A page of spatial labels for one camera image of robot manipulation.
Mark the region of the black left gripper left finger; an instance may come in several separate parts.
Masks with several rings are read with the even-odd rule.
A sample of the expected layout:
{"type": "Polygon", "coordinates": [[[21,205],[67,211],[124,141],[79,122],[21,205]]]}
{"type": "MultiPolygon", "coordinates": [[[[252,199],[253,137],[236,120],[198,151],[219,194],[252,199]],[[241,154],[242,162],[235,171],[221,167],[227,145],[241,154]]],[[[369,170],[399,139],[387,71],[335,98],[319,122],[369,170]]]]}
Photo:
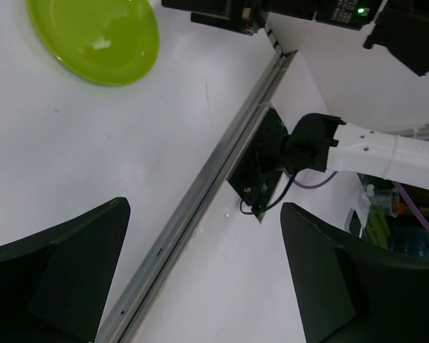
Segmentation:
{"type": "Polygon", "coordinates": [[[130,213],[117,197],[0,246],[0,342],[93,342],[130,213]]]}

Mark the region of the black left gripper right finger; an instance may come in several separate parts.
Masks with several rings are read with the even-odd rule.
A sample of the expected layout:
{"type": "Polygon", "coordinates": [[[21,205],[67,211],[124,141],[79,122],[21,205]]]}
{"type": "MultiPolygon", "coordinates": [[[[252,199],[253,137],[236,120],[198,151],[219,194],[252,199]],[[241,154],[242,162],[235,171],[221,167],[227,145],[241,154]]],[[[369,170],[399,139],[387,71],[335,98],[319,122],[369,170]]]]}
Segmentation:
{"type": "Polygon", "coordinates": [[[293,203],[282,237],[308,342],[429,342],[429,261],[383,249],[293,203]]]}

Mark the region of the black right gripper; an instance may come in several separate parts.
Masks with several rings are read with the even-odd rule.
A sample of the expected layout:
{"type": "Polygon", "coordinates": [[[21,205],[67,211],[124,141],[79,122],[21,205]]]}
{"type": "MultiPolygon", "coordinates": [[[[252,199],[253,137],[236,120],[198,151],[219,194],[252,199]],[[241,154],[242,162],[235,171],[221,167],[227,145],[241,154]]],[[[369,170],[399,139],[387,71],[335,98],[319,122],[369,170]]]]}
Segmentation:
{"type": "Polygon", "coordinates": [[[375,2],[362,0],[162,0],[161,4],[188,11],[194,23],[245,35],[265,28],[271,13],[357,31],[375,17],[375,2]]]}

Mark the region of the green plate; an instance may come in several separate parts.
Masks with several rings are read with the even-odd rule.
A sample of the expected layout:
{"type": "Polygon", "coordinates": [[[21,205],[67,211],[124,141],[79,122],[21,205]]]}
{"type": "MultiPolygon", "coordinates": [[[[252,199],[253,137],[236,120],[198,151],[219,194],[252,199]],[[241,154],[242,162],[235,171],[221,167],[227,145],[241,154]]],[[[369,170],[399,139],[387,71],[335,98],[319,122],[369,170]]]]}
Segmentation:
{"type": "Polygon", "coordinates": [[[157,60],[159,27],[148,1],[27,1],[26,10],[51,54],[94,83],[134,83],[157,60]]]}

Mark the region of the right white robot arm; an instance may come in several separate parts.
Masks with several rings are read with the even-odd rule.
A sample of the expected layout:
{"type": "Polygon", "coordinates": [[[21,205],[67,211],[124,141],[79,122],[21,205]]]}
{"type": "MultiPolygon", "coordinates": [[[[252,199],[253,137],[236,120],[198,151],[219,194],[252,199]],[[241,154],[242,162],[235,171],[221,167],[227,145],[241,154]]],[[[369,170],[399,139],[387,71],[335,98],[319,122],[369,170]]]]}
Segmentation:
{"type": "MultiPolygon", "coordinates": [[[[429,1],[164,1],[190,19],[251,36],[270,14],[348,30],[372,25],[363,46],[385,47],[417,76],[429,72],[429,1]]],[[[289,69],[276,112],[292,119],[288,129],[251,145],[234,173],[244,187],[260,187],[283,172],[305,169],[355,172],[429,189],[429,142],[370,131],[326,114],[305,66],[289,69]]]]}

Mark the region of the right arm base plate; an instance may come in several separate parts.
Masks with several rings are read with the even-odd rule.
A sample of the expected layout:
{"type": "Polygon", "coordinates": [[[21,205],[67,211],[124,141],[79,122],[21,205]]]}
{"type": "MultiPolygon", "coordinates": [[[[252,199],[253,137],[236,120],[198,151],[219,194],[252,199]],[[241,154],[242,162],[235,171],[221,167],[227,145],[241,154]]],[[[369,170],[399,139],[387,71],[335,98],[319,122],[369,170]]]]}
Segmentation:
{"type": "Polygon", "coordinates": [[[288,135],[277,111],[269,109],[227,179],[240,197],[243,211],[260,222],[284,171],[282,145],[288,135]]]}

